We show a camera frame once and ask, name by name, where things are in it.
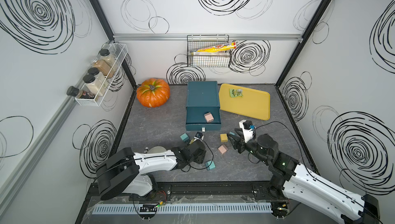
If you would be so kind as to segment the pink plug cube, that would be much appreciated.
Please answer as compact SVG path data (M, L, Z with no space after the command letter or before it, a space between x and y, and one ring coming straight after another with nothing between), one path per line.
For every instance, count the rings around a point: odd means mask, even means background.
M225 153L228 151L228 148L223 144L223 145L221 145L221 146L218 148L218 151L219 151L221 154L225 154Z
M204 118L207 123L214 121L214 116L211 113L205 113Z

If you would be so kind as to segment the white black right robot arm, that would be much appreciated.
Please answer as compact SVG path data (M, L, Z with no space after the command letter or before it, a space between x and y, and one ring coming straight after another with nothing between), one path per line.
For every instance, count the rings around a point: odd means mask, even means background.
M272 199L285 197L307 205L339 224L379 224L378 200L343 189L283 153L268 134L257 136L254 129L237 128L227 134L233 148L249 152L272 173L267 192Z

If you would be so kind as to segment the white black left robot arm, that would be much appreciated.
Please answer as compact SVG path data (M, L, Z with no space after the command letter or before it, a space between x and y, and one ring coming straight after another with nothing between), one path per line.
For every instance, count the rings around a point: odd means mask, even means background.
M202 164L205 155L203 140L161 153L141 154L133 152L130 147L124 148L96 168L100 199L109 200L121 194L144 197L154 189L151 173L181 170L191 163Z

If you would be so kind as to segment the teal drawer cabinet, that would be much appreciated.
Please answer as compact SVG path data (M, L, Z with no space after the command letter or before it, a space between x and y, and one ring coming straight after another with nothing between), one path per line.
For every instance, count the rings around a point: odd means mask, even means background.
M207 123L205 113L211 113L214 121ZM218 83L216 81L191 81L187 85L186 130L219 131L221 130L221 113Z

